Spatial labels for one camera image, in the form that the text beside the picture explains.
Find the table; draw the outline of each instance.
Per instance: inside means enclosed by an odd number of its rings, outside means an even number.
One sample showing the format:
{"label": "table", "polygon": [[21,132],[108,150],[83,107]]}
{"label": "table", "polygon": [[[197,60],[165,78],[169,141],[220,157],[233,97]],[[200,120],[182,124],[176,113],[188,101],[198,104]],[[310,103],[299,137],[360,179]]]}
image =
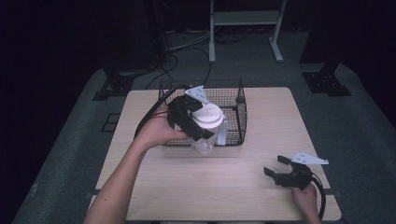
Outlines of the table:
{"label": "table", "polygon": [[215,11],[214,0],[210,0],[210,26],[209,26],[209,61],[216,61],[215,51],[215,26],[216,25],[263,25],[276,26],[274,36],[269,37],[270,45],[278,63],[283,62],[282,54],[277,46],[277,37],[283,20],[287,0],[282,0],[279,10],[267,11]]}
{"label": "table", "polygon": [[[291,92],[287,88],[245,88],[244,92],[247,100],[244,144],[215,147],[206,157],[199,157],[188,147],[150,149],[136,179],[128,220],[302,219],[291,200],[290,190],[276,186],[274,180],[263,173],[263,166],[277,173],[291,172],[289,166],[276,161],[277,155],[291,158],[298,151],[317,155]],[[158,91],[128,94],[97,189],[105,184],[120,162],[138,122],[157,98]],[[310,165],[310,168],[324,188],[329,189],[322,167]],[[327,195],[323,220],[339,218],[341,212],[334,196]]]}

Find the person's left hand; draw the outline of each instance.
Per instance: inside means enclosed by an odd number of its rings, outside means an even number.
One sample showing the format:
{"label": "person's left hand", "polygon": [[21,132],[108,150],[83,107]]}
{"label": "person's left hand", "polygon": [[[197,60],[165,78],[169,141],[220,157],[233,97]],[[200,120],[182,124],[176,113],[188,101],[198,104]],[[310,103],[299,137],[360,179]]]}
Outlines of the person's left hand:
{"label": "person's left hand", "polygon": [[156,110],[154,116],[140,130],[134,142],[148,150],[164,145],[171,140],[187,139],[188,136],[185,133],[176,131],[169,126],[167,109],[165,106]]}

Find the black wire mesh basket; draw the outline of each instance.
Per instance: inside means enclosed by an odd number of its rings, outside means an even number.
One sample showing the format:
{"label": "black wire mesh basket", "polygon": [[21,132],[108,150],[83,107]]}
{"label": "black wire mesh basket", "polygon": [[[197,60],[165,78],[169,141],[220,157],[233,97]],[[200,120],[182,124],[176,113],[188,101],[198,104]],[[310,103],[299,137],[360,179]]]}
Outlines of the black wire mesh basket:
{"label": "black wire mesh basket", "polygon": [[[190,87],[197,87],[204,85],[203,81],[167,81],[160,83],[159,98],[161,98],[168,90],[186,85]],[[173,99],[180,95],[184,95],[184,89],[176,90],[165,101],[166,104],[172,102]],[[228,121],[228,130],[225,146],[239,146],[244,143],[247,131],[247,102],[242,86],[242,81],[239,79],[232,80],[207,80],[204,85],[206,98],[210,103],[221,108],[224,116]],[[171,141],[167,146],[185,147],[191,145],[190,139]]]}

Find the white metal stand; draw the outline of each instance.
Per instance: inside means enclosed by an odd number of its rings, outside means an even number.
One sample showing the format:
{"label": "white metal stand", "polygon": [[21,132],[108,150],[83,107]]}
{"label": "white metal stand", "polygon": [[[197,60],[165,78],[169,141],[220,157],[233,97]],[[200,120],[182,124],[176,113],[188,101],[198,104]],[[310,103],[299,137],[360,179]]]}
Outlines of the white metal stand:
{"label": "white metal stand", "polygon": [[209,61],[216,61],[215,52],[215,26],[216,25],[258,25],[274,24],[276,26],[274,36],[269,38],[271,48],[275,54],[276,61],[283,62],[277,38],[279,35],[280,25],[282,23],[287,0],[282,0],[279,10],[270,11],[232,11],[232,12],[215,12],[214,0],[210,0],[210,41],[209,41]]}

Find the white lid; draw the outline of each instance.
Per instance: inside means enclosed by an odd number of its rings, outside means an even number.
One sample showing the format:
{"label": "white lid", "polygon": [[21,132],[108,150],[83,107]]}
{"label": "white lid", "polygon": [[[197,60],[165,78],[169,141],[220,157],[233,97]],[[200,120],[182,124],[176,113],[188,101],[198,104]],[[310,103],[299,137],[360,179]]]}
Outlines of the white lid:
{"label": "white lid", "polygon": [[217,128],[223,121],[224,115],[222,110],[212,103],[207,105],[203,104],[203,107],[192,113],[194,121],[203,129]]}

